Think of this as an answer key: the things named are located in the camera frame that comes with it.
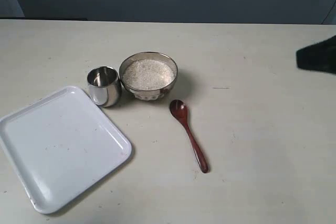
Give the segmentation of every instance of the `black object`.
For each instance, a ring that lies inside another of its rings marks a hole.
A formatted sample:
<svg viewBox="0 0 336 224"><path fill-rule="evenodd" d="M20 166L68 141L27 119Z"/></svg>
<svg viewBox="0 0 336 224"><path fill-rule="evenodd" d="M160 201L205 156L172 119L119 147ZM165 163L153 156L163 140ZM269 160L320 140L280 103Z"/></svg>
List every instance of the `black object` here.
<svg viewBox="0 0 336 224"><path fill-rule="evenodd" d="M296 52L298 68L336 74L336 36Z"/></svg>

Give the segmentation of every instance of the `stainless steel cup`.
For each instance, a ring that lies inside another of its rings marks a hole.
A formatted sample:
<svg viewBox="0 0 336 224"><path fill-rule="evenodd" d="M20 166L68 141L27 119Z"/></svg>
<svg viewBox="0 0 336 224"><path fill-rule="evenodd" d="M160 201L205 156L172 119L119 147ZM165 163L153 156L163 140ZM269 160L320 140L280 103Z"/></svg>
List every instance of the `stainless steel cup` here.
<svg viewBox="0 0 336 224"><path fill-rule="evenodd" d="M87 77L91 100L98 106L116 104L121 97L121 84L118 72L110 67L92 69Z"/></svg>

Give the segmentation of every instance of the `table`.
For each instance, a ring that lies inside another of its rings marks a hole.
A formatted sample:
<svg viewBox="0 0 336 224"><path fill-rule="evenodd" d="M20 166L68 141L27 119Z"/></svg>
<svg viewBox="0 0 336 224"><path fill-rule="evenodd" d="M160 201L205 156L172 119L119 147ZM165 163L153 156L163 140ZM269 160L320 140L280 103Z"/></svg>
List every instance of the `table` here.
<svg viewBox="0 0 336 224"><path fill-rule="evenodd" d="M336 26L0 20L0 116L94 67L159 51L180 69L172 93L124 92L103 112L130 161L61 211L36 212L0 151L0 223L335 223L336 77L296 67L297 49ZM191 108L202 174L168 104Z"/></svg>

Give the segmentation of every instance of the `wooden spoon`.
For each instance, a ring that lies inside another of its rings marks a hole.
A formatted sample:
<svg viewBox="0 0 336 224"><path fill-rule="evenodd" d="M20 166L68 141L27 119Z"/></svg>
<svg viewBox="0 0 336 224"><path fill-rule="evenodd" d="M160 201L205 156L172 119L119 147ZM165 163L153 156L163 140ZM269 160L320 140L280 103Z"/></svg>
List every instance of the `wooden spoon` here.
<svg viewBox="0 0 336 224"><path fill-rule="evenodd" d="M173 117L175 117L185 128L187 134L190 138L191 145L194 149L194 153L196 159L198 161L199 167L203 173L208 172L208 164L205 160L203 152L199 145L197 144L193 134L191 133L189 126L188 126L188 108L187 106L180 100L173 100L169 105L170 112L172 113Z"/></svg>

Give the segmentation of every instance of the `stainless steel bowl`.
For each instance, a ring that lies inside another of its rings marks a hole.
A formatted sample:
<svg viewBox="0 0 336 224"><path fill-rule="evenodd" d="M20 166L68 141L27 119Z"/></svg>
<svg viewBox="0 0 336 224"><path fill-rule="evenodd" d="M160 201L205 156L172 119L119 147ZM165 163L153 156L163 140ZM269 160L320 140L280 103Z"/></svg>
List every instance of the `stainless steel bowl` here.
<svg viewBox="0 0 336 224"><path fill-rule="evenodd" d="M137 60L157 60L160 62L163 62L165 64L167 64L174 73L174 80L169 83L167 86L162 87L160 89L156 89L156 90L139 90L139 89L135 89L134 87L126 84L123 81L123 75L125 73L125 70L135 61ZM130 57L128 57L126 60L123 61L123 63L120 65L119 68L119 76L120 76L120 80L121 83L123 84L123 86L125 87L125 89L129 92L131 92L136 98L140 99L140 100L144 100L144 101L151 101L151 100L156 100L158 98L163 97L165 94L167 94L168 92L170 92L172 90L172 88L175 85L176 82L176 78L177 78L177 72L178 72L178 68L177 65L175 63L175 61L170 58L167 55L164 55L160 52L140 52L138 54L132 55Z"/></svg>

